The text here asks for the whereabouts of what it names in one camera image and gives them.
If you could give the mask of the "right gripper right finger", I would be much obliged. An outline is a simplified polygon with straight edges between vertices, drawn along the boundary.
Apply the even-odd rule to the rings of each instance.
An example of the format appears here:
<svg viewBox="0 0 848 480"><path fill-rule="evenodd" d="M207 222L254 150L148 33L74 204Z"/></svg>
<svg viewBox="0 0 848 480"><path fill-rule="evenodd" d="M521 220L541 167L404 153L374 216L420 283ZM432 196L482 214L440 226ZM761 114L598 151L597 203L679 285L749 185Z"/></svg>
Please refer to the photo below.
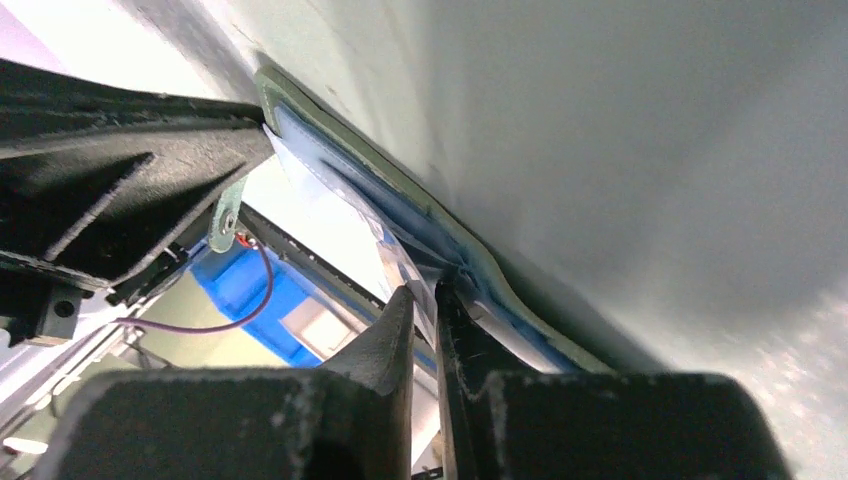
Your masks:
<svg viewBox="0 0 848 480"><path fill-rule="evenodd" d="M439 283L437 356L449 479L788 479L752 397L707 373L539 372Z"/></svg>

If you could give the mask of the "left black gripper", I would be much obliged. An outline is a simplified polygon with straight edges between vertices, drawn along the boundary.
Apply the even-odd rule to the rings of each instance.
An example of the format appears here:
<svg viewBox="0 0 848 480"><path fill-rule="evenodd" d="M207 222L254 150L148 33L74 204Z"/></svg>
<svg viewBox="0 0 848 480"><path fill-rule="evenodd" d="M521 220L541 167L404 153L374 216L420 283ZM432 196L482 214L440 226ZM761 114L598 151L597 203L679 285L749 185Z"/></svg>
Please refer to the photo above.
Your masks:
<svg viewBox="0 0 848 480"><path fill-rule="evenodd" d="M271 153L252 104L1 64L1 329L61 345L183 276L151 264Z"/></svg>

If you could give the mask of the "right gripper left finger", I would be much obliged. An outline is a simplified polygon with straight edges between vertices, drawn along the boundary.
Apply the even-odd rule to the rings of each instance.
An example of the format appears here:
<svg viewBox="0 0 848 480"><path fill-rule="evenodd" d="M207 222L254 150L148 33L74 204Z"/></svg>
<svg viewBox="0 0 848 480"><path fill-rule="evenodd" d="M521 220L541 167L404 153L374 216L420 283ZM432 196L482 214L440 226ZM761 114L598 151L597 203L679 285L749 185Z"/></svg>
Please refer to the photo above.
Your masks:
<svg viewBox="0 0 848 480"><path fill-rule="evenodd" d="M406 479L415 300L314 368L116 370L85 382L37 479Z"/></svg>

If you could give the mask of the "blue card wallet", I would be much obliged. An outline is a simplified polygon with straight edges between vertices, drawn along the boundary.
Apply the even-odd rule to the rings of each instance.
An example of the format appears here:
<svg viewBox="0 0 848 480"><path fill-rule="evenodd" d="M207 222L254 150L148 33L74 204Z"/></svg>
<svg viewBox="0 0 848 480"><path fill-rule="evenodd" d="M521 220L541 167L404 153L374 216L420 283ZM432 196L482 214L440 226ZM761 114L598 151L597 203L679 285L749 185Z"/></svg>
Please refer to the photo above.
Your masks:
<svg viewBox="0 0 848 480"><path fill-rule="evenodd" d="M607 362L533 312L487 247L281 70L262 66L254 82L278 157L297 160L328 190L402 244L408 263L422 277L427 300L435 299L436 280L454 273L460 297L483 313L485 328L502 330L519 349L536 352L548 370L613 372Z"/></svg>

